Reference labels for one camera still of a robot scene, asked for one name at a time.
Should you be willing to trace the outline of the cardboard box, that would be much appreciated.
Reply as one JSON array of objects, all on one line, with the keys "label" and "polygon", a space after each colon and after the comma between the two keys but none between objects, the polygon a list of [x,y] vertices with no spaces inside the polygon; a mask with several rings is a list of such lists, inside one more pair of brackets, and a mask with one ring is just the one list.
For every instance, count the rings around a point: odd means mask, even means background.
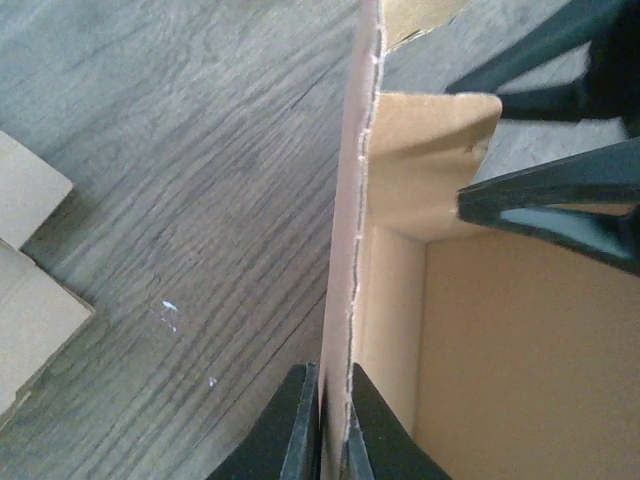
[{"label": "cardboard box", "polygon": [[639,475],[639,273],[466,223],[491,93],[386,91],[462,1],[365,1],[345,98],[319,390],[320,475],[347,477],[353,365],[449,479]]}]

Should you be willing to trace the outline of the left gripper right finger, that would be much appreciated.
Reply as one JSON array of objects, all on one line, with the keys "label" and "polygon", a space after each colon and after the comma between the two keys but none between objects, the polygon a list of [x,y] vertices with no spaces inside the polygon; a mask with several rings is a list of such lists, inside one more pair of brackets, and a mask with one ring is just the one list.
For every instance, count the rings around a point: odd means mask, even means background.
[{"label": "left gripper right finger", "polygon": [[353,365],[349,479],[448,480],[411,438],[359,364]]}]

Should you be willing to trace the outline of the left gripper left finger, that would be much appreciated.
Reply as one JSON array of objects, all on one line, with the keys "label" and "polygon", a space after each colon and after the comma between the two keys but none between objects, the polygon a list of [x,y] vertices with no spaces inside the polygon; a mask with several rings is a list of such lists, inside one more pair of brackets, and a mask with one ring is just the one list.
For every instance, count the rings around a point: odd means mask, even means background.
[{"label": "left gripper left finger", "polygon": [[209,480],[320,477],[319,367],[293,366],[241,444]]}]

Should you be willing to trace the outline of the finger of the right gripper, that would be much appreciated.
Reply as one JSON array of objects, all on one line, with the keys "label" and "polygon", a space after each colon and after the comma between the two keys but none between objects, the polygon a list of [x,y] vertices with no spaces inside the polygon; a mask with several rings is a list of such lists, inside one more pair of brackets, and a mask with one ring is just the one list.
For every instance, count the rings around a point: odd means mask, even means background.
[{"label": "finger of the right gripper", "polygon": [[[535,90],[498,89],[587,44],[575,80]],[[639,118],[639,3],[570,1],[523,38],[449,84],[449,94],[491,93],[508,120],[580,122]]]},{"label": "finger of the right gripper", "polygon": [[482,181],[457,194],[458,218],[540,239],[639,273],[639,140]]}]

